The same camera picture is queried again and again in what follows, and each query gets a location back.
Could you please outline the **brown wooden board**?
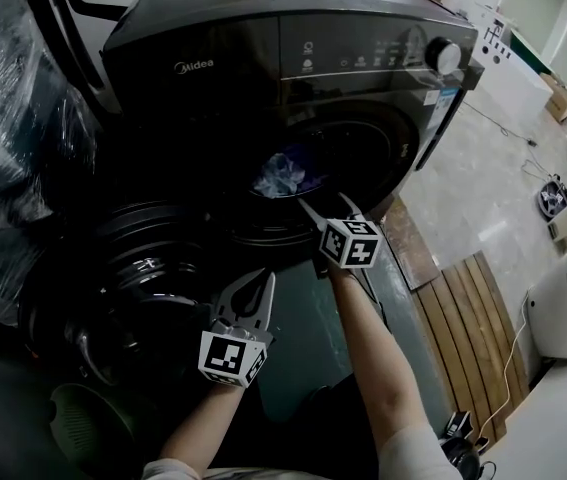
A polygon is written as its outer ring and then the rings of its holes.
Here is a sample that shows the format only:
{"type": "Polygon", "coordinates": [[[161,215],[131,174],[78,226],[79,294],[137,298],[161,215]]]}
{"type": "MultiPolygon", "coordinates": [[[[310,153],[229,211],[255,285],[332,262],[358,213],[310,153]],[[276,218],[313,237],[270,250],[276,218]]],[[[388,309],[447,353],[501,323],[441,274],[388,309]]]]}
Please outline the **brown wooden board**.
{"type": "Polygon", "coordinates": [[[396,196],[382,219],[382,228],[411,291],[431,282],[440,270],[407,207],[396,196]]]}

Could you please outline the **person's black trousers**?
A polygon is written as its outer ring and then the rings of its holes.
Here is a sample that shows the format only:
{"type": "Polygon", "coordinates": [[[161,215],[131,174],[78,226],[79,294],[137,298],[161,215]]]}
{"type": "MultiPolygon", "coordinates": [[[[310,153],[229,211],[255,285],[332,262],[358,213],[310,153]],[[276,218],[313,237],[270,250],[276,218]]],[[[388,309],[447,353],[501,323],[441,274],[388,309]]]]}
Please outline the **person's black trousers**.
{"type": "Polygon", "coordinates": [[[378,475],[377,451],[356,379],[349,375],[339,383],[346,393],[342,415],[327,421],[308,418],[308,395],[288,421],[265,427],[260,466],[332,480],[373,480],[378,475]]]}

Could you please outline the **wooden slat platform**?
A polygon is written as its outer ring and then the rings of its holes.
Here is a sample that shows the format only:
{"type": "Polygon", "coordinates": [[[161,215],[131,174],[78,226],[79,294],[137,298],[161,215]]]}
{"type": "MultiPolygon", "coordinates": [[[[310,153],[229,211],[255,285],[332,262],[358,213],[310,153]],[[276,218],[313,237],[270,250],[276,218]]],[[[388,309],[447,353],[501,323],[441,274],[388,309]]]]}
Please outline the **wooden slat platform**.
{"type": "Polygon", "coordinates": [[[504,297],[481,251],[412,292],[447,400],[470,414],[475,439],[492,447],[529,395],[529,380],[504,297]]]}

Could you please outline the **dark green bathtub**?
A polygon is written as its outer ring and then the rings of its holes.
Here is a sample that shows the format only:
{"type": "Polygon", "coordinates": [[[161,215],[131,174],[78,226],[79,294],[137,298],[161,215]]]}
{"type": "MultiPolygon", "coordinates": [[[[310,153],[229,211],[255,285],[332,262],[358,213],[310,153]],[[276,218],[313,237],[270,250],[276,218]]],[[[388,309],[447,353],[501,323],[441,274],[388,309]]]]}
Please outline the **dark green bathtub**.
{"type": "Polygon", "coordinates": [[[515,29],[512,29],[510,48],[537,74],[550,74],[552,69],[543,61],[542,55],[515,29]]]}

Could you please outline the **person's black shoe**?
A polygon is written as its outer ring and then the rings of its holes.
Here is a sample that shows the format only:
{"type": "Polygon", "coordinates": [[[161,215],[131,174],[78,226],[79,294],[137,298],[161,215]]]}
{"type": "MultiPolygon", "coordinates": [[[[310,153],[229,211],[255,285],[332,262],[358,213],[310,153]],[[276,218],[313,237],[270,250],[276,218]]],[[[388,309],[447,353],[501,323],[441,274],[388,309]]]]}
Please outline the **person's black shoe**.
{"type": "Polygon", "coordinates": [[[345,395],[345,387],[342,383],[316,389],[306,400],[305,409],[308,418],[327,421],[340,417],[345,395]]]}

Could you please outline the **white bathtub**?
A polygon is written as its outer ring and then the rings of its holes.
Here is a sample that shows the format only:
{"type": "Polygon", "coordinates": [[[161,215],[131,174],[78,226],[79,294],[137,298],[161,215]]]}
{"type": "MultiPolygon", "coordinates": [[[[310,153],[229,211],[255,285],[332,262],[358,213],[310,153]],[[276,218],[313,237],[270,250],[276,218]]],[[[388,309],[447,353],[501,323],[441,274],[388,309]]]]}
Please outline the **white bathtub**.
{"type": "Polygon", "coordinates": [[[514,52],[512,28],[504,16],[475,3],[469,19],[478,31],[472,57],[484,67],[479,85],[521,129],[530,130],[544,112],[552,90],[514,52]]]}

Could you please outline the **white blue checked clothes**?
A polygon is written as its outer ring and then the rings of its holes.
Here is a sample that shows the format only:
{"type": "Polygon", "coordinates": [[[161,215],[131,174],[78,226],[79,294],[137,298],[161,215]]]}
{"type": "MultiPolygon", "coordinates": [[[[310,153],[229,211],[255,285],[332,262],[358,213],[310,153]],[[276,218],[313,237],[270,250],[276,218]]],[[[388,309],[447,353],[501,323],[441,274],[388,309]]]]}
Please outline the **white blue checked clothes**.
{"type": "Polygon", "coordinates": [[[263,166],[252,189],[269,199],[294,196],[305,180],[305,170],[284,153],[274,154],[263,166]]]}

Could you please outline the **green laundry basket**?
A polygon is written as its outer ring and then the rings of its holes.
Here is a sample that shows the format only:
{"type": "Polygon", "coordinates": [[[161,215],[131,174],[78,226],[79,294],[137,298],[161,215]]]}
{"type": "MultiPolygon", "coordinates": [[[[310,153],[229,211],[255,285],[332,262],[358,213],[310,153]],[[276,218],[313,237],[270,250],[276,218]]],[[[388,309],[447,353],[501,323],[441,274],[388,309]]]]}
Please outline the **green laundry basket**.
{"type": "Polygon", "coordinates": [[[121,415],[100,394],[64,384],[51,394],[50,430],[68,461],[93,480],[132,478],[138,456],[121,415]]]}

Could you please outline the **person's white shirt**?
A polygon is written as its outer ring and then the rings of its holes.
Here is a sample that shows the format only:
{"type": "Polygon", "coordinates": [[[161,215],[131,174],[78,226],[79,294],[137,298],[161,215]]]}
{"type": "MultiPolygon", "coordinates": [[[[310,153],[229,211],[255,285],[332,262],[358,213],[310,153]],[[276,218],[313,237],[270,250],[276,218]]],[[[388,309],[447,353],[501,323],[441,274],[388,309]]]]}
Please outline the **person's white shirt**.
{"type": "MultiPolygon", "coordinates": [[[[332,480],[307,472],[264,468],[214,468],[200,477],[176,459],[148,463],[141,480],[332,480]]],[[[418,424],[401,429],[382,447],[373,480],[463,480],[445,456],[433,429],[418,424]]]]}

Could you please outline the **closed cardboard box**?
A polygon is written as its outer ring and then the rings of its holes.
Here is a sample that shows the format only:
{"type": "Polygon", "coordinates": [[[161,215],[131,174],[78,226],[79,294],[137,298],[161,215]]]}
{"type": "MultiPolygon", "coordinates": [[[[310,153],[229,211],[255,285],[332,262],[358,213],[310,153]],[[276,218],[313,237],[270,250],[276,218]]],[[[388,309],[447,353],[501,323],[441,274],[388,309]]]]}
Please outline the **closed cardboard box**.
{"type": "Polygon", "coordinates": [[[546,110],[558,123],[563,123],[567,119],[567,87],[550,74],[541,73],[540,78],[552,90],[552,95],[545,105],[546,110]]]}

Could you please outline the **dark grey washing machine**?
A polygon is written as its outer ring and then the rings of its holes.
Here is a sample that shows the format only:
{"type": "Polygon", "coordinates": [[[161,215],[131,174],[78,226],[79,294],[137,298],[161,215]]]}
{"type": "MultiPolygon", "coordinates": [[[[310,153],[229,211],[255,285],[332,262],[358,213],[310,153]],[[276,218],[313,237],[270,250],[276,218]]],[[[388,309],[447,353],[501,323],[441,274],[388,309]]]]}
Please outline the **dark grey washing machine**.
{"type": "Polygon", "coordinates": [[[318,249],[297,202],[381,217],[483,69],[477,29],[434,0],[137,0],[102,62],[122,111],[118,187],[211,218],[241,262],[318,249]],[[276,153],[315,161],[317,189],[252,189],[276,153]]]}

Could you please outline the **plastic-wrapped black appliance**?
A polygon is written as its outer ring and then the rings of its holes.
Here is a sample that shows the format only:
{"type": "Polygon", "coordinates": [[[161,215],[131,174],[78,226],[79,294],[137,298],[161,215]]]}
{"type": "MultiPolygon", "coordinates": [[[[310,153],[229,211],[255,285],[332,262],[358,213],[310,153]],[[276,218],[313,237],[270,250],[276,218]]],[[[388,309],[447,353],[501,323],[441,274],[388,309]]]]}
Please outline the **plastic-wrapped black appliance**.
{"type": "Polygon", "coordinates": [[[53,59],[26,0],[0,0],[0,321],[80,205],[97,123],[53,59]]]}

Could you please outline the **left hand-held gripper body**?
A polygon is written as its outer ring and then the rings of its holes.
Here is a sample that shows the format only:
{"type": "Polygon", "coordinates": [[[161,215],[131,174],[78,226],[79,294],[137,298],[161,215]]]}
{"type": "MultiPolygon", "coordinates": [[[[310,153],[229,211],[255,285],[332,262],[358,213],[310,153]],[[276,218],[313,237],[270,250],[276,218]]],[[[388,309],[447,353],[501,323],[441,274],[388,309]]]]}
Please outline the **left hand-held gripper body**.
{"type": "Polygon", "coordinates": [[[272,341],[267,330],[218,319],[201,335],[198,369],[216,383],[250,386],[267,360],[272,341]]]}

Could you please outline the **person's right forearm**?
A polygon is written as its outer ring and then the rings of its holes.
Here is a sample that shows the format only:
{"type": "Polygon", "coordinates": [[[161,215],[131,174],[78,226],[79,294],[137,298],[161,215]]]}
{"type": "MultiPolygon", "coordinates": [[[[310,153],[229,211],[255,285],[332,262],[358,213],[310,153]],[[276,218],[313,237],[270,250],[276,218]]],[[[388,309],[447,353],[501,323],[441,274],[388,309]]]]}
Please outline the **person's right forearm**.
{"type": "Polygon", "coordinates": [[[430,431],[413,370],[364,289],[339,268],[328,276],[376,448],[404,429],[430,431]]]}

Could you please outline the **black round device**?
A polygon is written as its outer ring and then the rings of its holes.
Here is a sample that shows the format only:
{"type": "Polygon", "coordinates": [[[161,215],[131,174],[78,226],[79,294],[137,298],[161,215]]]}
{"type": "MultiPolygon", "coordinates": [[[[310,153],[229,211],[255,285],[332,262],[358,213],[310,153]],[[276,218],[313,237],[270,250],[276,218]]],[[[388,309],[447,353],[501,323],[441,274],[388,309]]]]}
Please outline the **black round device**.
{"type": "Polygon", "coordinates": [[[537,193],[537,205],[546,221],[552,220],[567,207],[567,187],[560,177],[550,178],[537,193]]]}

